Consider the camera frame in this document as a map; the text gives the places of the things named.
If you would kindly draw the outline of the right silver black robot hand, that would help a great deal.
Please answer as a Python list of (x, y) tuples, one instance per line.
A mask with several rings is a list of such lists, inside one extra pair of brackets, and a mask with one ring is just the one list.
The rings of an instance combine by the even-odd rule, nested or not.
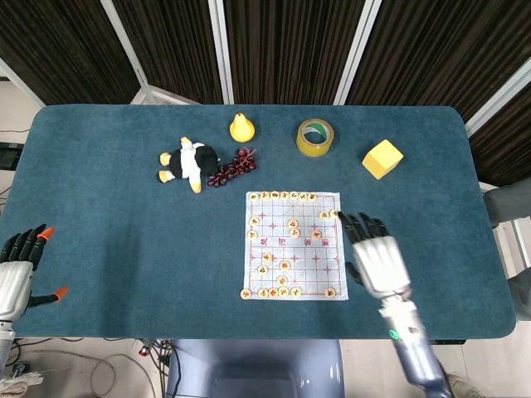
[(344, 232), (352, 244), (353, 267), (364, 288), (376, 299), (394, 295), (408, 299), (411, 280), (396, 239), (384, 223), (360, 212), (339, 212)]

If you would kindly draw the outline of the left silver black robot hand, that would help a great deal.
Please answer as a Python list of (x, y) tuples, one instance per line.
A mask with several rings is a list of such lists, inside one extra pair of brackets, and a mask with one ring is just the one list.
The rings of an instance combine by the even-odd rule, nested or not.
[(1, 329), (7, 330), (29, 308), (61, 301), (69, 292), (64, 286), (54, 293), (32, 296), (34, 274), (44, 248), (55, 229), (46, 224), (17, 233), (1, 248)]

